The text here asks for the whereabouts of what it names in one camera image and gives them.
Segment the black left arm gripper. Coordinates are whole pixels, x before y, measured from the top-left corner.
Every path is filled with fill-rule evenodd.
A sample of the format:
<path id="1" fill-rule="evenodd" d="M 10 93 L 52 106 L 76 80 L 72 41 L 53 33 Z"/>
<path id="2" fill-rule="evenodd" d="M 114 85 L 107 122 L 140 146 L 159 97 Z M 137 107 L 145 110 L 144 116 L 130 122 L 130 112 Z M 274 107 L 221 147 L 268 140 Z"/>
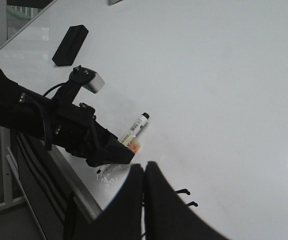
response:
<path id="1" fill-rule="evenodd" d="M 96 122 L 89 105 L 49 105 L 43 109 L 44 147 L 64 148 L 73 156 L 86 158 L 90 167 L 129 164 L 135 153 L 120 143 L 115 135 Z"/>

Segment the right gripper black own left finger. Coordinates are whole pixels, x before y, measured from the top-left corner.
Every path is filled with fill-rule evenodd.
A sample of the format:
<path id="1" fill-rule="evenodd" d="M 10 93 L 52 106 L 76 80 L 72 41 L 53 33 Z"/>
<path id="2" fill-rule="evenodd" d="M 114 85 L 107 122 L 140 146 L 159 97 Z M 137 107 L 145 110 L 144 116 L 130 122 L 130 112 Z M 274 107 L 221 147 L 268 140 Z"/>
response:
<path id="1" fill-rule="evenodd" d="M 130 167 L 122 187 L 90 224 L 75 224 L 70 240 L 140 240 L 142 233 L 144 170 L 140 164 Z"/>

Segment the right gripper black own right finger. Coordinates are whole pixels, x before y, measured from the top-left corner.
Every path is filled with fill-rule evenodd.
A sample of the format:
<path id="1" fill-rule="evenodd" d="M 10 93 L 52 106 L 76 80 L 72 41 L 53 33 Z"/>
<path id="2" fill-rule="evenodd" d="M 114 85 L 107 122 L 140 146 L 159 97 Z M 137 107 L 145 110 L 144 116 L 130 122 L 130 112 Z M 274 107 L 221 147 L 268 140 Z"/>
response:
<path id="1" fill-rule="evenodd" d="M 144 172 L 144 224 L 147 240 L 226 240 L 198 217 L 149 161 Z"/>

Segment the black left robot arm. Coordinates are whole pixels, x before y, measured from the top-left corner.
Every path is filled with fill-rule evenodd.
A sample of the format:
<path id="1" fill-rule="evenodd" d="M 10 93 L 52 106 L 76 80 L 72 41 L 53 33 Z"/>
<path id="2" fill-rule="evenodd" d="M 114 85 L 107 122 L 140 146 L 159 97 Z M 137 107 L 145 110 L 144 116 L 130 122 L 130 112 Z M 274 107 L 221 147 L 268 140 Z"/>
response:
<path id="1" fill-rule="evenodd" d="M 84 158 L 90 167 L 128 164 L 134 154 L 101 126 L 95 109 L 73 104 L 81 88 L 94 92 L 99 75 L 75 67 L 52 98 L 26 89 L 0 69 L 0 126 L 13 130 L 18 180 L 48 240 L 138 240 L 141 237 L 143 170 L 131 167 L 108 206 L 91 215 L 90 195 L 59 171 L 52 147 Z"/>

